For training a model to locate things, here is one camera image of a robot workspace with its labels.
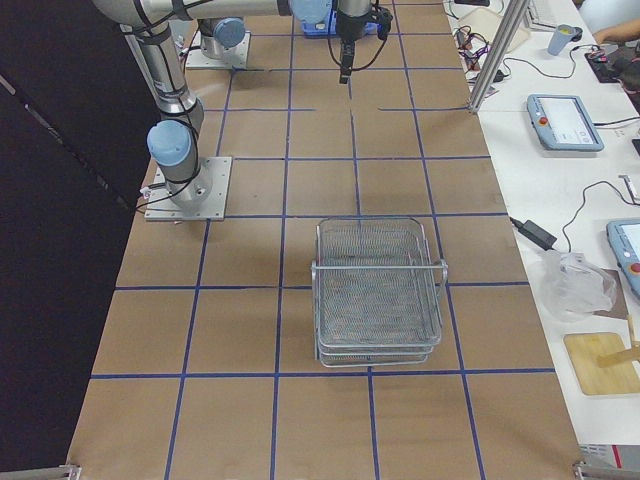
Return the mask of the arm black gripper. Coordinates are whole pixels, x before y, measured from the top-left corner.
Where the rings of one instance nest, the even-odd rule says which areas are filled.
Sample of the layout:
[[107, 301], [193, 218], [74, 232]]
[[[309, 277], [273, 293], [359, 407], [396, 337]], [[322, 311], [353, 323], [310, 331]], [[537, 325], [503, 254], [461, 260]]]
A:
[[342, 41], [339, 56], [340, 84], [347, 84], [351, 78], [355, 59], [354, 42], [365, 35], [369, 14], [368, 0], [337, 0], [336, 2], [335, 31]]

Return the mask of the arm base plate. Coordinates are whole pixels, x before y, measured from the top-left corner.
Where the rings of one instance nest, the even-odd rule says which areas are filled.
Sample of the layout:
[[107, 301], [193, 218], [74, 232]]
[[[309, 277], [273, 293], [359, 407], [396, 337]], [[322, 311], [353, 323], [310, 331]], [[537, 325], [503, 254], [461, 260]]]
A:
[[247, 31], [236, 46], [226, 48], [216, 40], [202, 50], [201, 34], [197, 33], [187, 54], [186, 68], [191, 70], [246, 70], [249, 56], [251, 32]]
[[222, 221], [233, 165], [232, 157], [201, 157], [198, 176], [178, 195], [171, 197], [164, 174], [156, 168], [149, 198], [144, 199], [144, 218], [147, 221]]

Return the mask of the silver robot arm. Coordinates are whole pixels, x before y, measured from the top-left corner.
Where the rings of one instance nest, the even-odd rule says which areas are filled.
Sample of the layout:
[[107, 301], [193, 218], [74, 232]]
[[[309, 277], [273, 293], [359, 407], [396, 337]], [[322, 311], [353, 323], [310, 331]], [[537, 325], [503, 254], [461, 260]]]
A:
[[200, 49], [204, 56], [221, 59], [226, 50], [241, 44], [246, 26], [242, 17], [209, 18], [198, 21]]
[[345, 84], [356, 70], [356, 43], [367, 24], [377, 24], [380, 39], [386, 39], [391, 18], [372, 1], [98, 1], [95, 6], [136, 43], [132, 51], [161, 114], [147, 145], [164, 175], [167, 200], [180, 207], [200, 204], [210, 182], [198, 153], [204, 110], [182, 70], [171, 21], [197, 21], [206, 48], [215, 43], [231, 48], [244, 39], [247, 16], [293, 16], [308, 23], [331, 19], [340, 40], [334, 61]]

